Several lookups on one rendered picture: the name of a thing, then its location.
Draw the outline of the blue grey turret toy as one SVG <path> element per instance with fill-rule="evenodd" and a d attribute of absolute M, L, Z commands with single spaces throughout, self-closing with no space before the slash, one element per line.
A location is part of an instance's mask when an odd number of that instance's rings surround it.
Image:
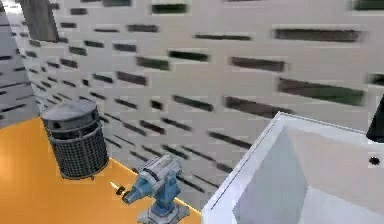
<path fill-rule="evenodd" d="M 115 194 L 125 204 L 133 204 L 145 197 L 155 199 L 148 209 L 137 216 L 139 224 L 178 224 L 190 215 L 187 206 L 174 202 L 181 192 L 177 183 L 181 173 L 180 161 L 171 154 L 164 154 L 148 160 L 138 170 L 136 182 L 130 189 L 114 184 L 112 186 L 116 189 Z"/>

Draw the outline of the grey mesh waste bin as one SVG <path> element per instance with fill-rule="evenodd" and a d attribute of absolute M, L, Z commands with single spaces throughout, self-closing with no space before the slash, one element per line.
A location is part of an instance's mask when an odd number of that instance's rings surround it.
<path fill-rule="evenodd" d="M 109 162 L 97 104 L 78 99 L 46 109 L 41 119 L 64 179 L 93 177 Z"/>

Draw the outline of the black tap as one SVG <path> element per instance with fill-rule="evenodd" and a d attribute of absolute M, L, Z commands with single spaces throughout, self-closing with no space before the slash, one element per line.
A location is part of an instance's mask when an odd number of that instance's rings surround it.
<path fill-rule="evenodd" d="M 382 95 L 366 137 L 376 143 L 384 143 L 384 94 Z"/>

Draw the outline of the grey wall post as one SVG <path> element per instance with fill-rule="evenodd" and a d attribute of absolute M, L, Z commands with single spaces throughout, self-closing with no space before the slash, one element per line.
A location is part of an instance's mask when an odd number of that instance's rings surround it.
<path fill-rule="evenodd" d="M 20 0 L 20 5 L 30 37 L 56 42 L 58 32 L 49 0 Z"/>

